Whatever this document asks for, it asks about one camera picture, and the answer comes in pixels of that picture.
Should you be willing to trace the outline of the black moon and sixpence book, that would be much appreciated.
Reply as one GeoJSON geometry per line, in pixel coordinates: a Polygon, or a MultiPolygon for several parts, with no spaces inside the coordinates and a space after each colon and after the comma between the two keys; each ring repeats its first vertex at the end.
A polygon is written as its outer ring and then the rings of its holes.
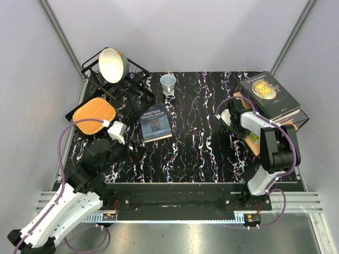
{"type": "Polygon", "coordinates": [[[268,119],[300,107],[299,102],[268,72],[263,71],[238,83],[243,96],[268,119]]]}

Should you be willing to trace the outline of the blue 1984 book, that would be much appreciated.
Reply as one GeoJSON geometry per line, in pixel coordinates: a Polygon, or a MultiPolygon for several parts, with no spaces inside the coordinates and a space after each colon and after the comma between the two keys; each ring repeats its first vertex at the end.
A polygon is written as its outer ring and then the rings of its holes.
{"type": "Polygon", "coordinates": [[[140,124],[145,143],[172,137],[172,129],[163,104],[151,106],[140,117],[140,124]]]}

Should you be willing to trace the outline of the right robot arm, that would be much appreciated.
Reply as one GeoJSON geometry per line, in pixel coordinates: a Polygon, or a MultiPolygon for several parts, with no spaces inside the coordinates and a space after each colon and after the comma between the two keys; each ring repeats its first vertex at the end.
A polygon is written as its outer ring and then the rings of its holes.
{"type": "Polygon", "coordinates": [[[242,207],[252,210],[280,177],[289,175],[300,165],[296,129],[292,124],[280,125],[254,109],[246,109],[239,96],[229,99],[222,119],[242,139],[251,132],[259,137],[260,166],[240,195],[242,207]]]}

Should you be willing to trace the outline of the lime green cartoon book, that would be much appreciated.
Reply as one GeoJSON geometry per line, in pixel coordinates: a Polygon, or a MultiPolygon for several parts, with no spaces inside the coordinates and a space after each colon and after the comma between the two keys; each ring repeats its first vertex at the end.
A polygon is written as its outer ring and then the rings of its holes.
{"type": "Polygon", "coordinates": [[[250,132],[248,134],[249,139],[253,144],[259,144],[260,143],[260,137],[256,135],[254,132],[250,132]]]}

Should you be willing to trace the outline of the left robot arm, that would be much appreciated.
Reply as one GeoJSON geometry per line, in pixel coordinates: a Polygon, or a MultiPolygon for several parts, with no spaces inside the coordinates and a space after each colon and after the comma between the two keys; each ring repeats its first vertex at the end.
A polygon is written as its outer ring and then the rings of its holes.
{"type": "Polygon", "coordinates": [[[105,183],[105,174],[119,160],[137,164],[147,148],[136,140],[122,144],[96,139],[85,150],[81,160],[62,174],[62,183],[41,212],[24,228],[12,230],[7,238],[14,253],[55,253],[61,240],[85,218],[97,210],[126,210],[129,193],[117,192],[105,183]]]}

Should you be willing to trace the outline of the dark tale of cities book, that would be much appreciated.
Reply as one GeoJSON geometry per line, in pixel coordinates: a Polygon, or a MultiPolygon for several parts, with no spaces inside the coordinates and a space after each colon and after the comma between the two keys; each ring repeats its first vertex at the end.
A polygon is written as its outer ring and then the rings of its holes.
{"type": "Polygon", "coordinates": [[[300,107],[295,108],[293,111],[285,112],[284,114],[271,119],[271,121],[275,123],[283,123],[286,121],[290,121],[300,112],[300,110],[301,110],[300,107]]]}

